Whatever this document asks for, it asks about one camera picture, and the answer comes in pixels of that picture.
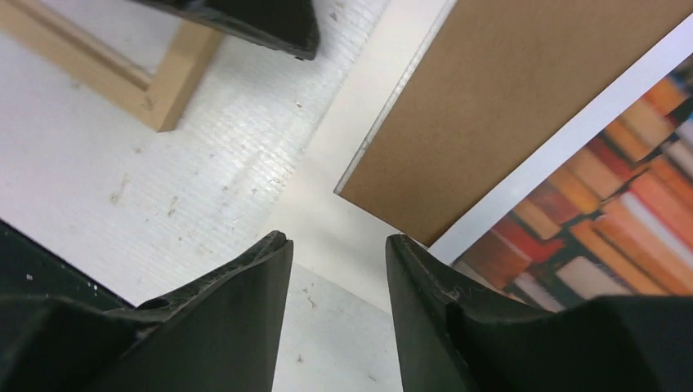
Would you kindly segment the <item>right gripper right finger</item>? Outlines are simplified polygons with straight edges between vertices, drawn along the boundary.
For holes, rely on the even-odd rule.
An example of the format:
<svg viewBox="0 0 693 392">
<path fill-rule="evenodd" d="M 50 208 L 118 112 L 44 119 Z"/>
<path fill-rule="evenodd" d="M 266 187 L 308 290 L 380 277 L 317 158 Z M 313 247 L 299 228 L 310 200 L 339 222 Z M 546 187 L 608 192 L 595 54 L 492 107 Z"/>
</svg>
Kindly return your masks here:
<svg viewBox="0 0 693 392">
<path fill-rule="evenodd" d="M 386 241 L 406 391 L 689 391 L 692 299 L 599 296 L 552 313 Z"/>
</svg>

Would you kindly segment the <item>brown backing board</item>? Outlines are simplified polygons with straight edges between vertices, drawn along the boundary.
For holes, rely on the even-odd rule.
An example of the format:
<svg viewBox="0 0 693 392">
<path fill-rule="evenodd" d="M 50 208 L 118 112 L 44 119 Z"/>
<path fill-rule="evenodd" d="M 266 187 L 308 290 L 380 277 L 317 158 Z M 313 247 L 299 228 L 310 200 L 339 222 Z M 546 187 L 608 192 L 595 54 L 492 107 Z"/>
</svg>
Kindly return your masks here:
<svg viewBox="0 0 693 392">
<path fill-rule="evenodd" d="M 458 1 L 340 195 L 430 245 L 692 12 Z"/>
</svg>

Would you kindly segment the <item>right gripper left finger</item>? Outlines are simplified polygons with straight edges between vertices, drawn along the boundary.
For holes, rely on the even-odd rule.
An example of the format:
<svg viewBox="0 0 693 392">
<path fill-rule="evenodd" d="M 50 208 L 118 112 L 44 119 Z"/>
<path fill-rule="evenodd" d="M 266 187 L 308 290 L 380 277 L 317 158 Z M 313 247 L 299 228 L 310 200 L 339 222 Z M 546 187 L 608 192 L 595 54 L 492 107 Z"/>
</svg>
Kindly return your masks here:
<svg viewBox="0 0 693 392">
<path fill-rule="evenodd" d="M 4 391 L 269 391 L 293 263 L 278 231 L 131 309 L 1 294 Z"/>
</svg>

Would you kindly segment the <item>book photo print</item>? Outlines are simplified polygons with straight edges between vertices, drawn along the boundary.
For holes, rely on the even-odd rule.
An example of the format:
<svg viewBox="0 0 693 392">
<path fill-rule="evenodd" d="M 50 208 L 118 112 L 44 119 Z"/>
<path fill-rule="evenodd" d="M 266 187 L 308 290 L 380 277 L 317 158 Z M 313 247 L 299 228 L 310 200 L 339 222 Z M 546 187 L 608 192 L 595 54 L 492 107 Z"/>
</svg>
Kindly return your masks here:
<svg viewBox="0 0 693 392">
<path fill-rule="evenodd" d="M 692 20 L 686 18 L 430 247 L 553 312 L 692 293 Z"/>
</svg>

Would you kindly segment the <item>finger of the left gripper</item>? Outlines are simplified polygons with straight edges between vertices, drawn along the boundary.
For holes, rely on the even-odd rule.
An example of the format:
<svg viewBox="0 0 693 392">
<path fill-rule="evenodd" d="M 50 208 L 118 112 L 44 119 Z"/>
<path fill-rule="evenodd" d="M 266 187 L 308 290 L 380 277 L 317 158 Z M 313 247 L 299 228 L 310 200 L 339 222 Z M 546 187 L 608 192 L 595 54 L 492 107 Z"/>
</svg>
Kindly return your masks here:
<svg viewBox="0 0 693 392">
<path fill-rule="evenodd" d="M 311 0 L 139 0 L 300 60 L 314 60 L 320 31 Z"/>
</svg>

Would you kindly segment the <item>wooden picture frame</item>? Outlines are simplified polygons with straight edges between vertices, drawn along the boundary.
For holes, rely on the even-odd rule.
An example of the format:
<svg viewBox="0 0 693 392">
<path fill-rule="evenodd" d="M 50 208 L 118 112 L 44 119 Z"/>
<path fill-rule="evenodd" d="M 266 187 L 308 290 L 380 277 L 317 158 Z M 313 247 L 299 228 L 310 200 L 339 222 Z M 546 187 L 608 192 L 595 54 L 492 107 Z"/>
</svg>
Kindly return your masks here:
<svg viewBox="0 0 693 392">
<path fill-rule="evenodd" d="M 149 74 L 40 1 L 3 1 L 1 30 L 158 132 L 176 128 L 223 38 L 184 21 Z"/>
</svg>

